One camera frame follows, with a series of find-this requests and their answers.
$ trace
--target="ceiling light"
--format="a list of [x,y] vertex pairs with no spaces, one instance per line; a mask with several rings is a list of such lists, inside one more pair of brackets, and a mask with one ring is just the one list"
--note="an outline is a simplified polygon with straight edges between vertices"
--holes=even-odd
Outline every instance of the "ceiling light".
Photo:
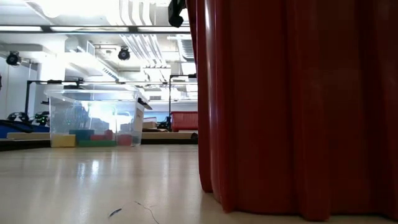
[[115,85],[116,82],[84,82],[83,84],[80,85]]
[[75,26],[65,26],[65,27],[50,27],[55,32],[128,32],[128,27],[75,27]]
[[0,31],[42,32],[38,26],[0,26]]
[[184,32],[190,32],[189,27],[138,27],[138,32],[164,32],[164,33],[184,33]]
[[175,36],[168,36],[167,40],[192,40],[192,36],[189,34],[180,34]]

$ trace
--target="ceiling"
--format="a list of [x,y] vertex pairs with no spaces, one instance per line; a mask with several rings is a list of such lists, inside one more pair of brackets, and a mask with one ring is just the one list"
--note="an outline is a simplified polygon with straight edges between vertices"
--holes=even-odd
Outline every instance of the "ceiling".
[[[1,25],[61,25],[61,26],[169,26],[168,4],[170,0],[0,0]],[[187,25],[187,12],[182,12]],[[167,80],[170,74],[196,73],[192,58],[190,35],[126,35],[90,34],[0,34],[0,46],[4,44],[39,44],[56,55],[95,48],[92,55],[101,64],[127,81]],[[118,59],[120,47],[128,46],[131,58]],[[90,69],[73,64],[67,68],[66,78],[83,77],[101,81],[106,76],[101,69]],[[185,82],[196,80],[181,79]],[[188,86],[175,89],[190,98],[197,93]]]

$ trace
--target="wooden floor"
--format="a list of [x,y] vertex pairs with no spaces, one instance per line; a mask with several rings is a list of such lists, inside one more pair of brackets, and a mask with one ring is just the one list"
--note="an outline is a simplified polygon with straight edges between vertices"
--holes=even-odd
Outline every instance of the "wooden floor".
[[[303,222],[224,214],[212,195],[201,191],[197,146],[0,152],[1,224]],[[379,217],[330,222],[393,223]]]

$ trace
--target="blue mat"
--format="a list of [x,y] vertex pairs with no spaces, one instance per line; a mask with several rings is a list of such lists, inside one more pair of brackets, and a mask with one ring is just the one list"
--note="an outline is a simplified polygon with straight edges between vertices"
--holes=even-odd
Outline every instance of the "blue mat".
[[26,124],[19,121],[0,121],[0,139],[7,138],[7,133],[49,133],[50,128]]

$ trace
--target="teal foam block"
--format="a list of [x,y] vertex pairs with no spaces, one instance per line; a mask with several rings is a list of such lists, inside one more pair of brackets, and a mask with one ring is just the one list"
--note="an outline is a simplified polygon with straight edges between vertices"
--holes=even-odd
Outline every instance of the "teal foam block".
[[94,135],[94,130],[69,130],[69,134],[76,136],[76,142],[90,140],[90,136]]
[[97,140],[97,141],[87,141],[82,140],[79,142],[78,147],[113,147],[116,146],[116,141],[112,140]]

